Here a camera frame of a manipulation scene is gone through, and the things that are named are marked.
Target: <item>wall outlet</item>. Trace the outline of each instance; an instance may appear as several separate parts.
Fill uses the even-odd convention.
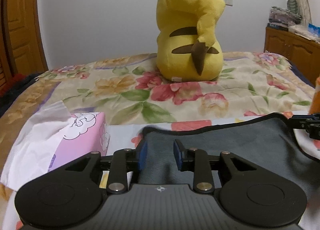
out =
[[[233,0],[223,0],[227,6],[233,6]]]

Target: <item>dark blue fabric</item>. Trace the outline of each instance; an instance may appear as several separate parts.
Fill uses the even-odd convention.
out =
[[[299,69],[295,66],[293,62],[288,60],[288,62],[292,65],[291,70],[293,73],[300,78],[301,81],[305,82],[306,84],[310,85],[311,87],[315,87],[300,71]]]
[[[4,113],[9,109],[9,107],[13,104],[16,98],[22,94],[25,89],[27,89],[30,85],[35,83],[35,78],[40,74],[32,74],[28,75],[25,79],[16,82],[12,88],[10,88],[4,96],[0,97],[0,118]]]

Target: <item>floral bedspread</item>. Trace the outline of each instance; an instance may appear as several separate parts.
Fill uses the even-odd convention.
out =
[[[314,89],[278,54],[232,52],[215,81],[171,83],[156,54],[47,71],[0,119],[0,167],[26,120],[63,100],[74,113],[104,112],[108,124],[145,124],[308,110]]]

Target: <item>pikachu plush toy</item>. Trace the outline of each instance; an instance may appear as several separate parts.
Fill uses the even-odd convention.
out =
[[[223,0],[158,0],[157,66],[174,82],[209,81],[221,72],[223,55],[215,26]]]

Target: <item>crosshair logo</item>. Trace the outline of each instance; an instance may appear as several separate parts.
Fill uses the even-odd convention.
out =
[[[156,188],[156,190],[158,190],[159,192],[162,192],[162,191],[165,191],[165,190],[166,190],[166,188],[164,188],[164,187],[160,186],[160,187],[157,187],[157,188]]]

